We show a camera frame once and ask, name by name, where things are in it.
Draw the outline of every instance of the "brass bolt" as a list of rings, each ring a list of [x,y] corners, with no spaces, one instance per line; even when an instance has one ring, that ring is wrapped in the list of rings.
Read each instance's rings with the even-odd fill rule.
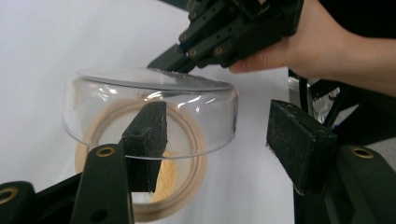
[[[370,160],[374,157],[373,153],[363,147],[353,147],[351,151],[355,156],[363,159]]]
[[[194,57],[197,54],[197,50],[196,49],[191,49],[190,50],[190,56]]]
[[[215,49],[215,52],[216,52],[217,55],[222,54],[222,48],[221,48],[221,47],[217,47],[217,48]]]
[[[197,17],[196,12],[190,13],[190,19],[194,20]]]
[[[116,149],[114,147],[103,147],[96,152],[96,156],[98,157],[108,157],[111,156]]]
[[[0,204],[7,203],[13,199],[19,190],[17,188],[6,188],[0,190]]]
[[[180,40],[181,42],[185,41],[186,39],[187,39],[187,35],[186,35],[186,34],[181,34],[181,35],[178,37],[178,40]]]

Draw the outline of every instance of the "clear glass bowl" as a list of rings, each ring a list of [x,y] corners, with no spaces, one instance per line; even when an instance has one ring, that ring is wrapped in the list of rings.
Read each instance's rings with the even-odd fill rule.
[[[232,141],[238,92],[230,83],[160,70],[85,69],[66,87],[64,127],[88,147],[120,141],[143,105],[167,103],[165,152],[159,158],[203,155]],[[140,155],[127,155],[140,158]]]

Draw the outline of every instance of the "glass lid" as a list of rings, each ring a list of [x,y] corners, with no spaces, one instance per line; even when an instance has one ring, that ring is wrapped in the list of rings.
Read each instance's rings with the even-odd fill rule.
[[[230,83],[188,74],[84,69],[67,83],[64,127],[89,147],[123,144],[127,157],[187,158],[233,139],[237,98]]]

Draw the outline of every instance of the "white surface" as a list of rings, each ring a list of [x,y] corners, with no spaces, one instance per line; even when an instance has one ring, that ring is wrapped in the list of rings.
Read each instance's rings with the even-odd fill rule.
[[[74,173],[75,140],[62,126],[64,83],[89,67],[145,67],[176,43],[187,13],[158,1],[0,2],[0,183],[42,190]],[[192,74],[239,90],[235,139],[209,155],[195,199],[161,223],[293,223],[292,185],[265,147],[271,99],[288,99],[285,69]]]

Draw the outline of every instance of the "human hand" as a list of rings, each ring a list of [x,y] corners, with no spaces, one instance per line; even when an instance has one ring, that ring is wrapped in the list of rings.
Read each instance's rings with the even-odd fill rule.
[[[353,36],[318,0],[305,0],[297,33],[230,66],[245,73],[287,66],[302,77],[327,77],[343,69],[346,45]]]

